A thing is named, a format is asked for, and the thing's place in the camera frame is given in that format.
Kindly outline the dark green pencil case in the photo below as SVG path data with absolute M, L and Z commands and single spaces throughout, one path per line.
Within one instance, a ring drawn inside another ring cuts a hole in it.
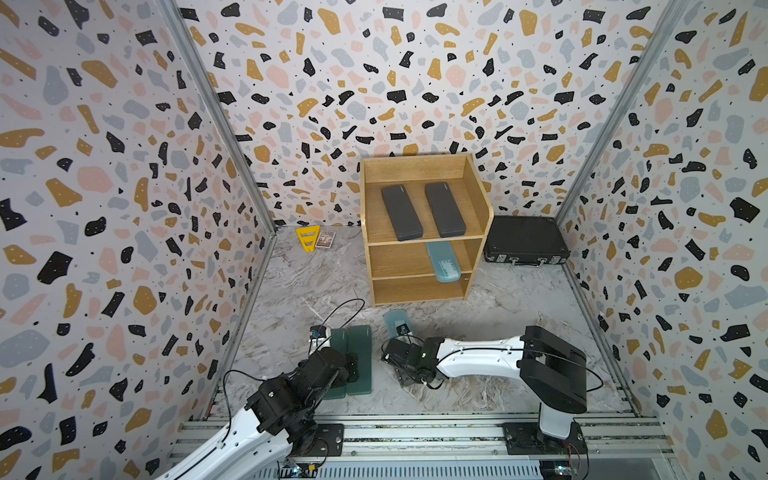
M 342 399 L 347 395 L 347 385 L 350 382 L 350 362 L 352 359 L 348 350 L 349 335 L 346 329 L 330 330 L 321 352 L 330 360 L 335 369 L 335 377 L 324 395 L 325 400 Z
M 358 325 L 348 330 L 347 354 L 350 357 L 346 392 L 349 396 L 368 395 L 373 390 L 372 360 L 373 335 L 369 325 Z

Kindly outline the light teal pencil case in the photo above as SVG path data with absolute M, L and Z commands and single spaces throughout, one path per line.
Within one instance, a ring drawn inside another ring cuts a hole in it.
M 407 324 L 410 327 L 407 313 L 402 309 L 391 310 L 384 315 L 384 321 L 390 338 L 399 338 L 396 327 L 400 324 Z
M 462 270 L 450 241 L 426 244 L 427 254 L 440 283 L 453 283 L 460 279 Z

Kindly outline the dark grey pencil case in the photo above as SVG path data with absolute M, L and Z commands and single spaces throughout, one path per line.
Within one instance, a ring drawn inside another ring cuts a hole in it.
M 384 187 L 382 200 L 398 241 L 420 239 L 423 226 L 404 184 Z
M 447 182 L 428 183 L 425 196 L 441 238 L 463 236 L 466 224 Z

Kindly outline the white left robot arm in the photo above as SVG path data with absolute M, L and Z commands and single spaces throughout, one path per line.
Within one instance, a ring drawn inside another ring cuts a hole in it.
M 347 377 L 346 356 L 319 349 L 293 371 L 262 381 L 225 427 L 159 477 L 247 479 L 308 452 L 318 431 L 315 410 L 334 382 Z

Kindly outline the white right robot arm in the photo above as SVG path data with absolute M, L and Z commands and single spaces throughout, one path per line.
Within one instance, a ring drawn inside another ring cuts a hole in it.
M 520 380 L 540 401 L 539 430 L 553 439 L 567 439 L 574 417 L 587 411 L 586 355 L 539 326 L 501 340 L 393 338 L 382 347 L 382 361 L 404 386 L 436 389 L 437 380 L 466 376 Z

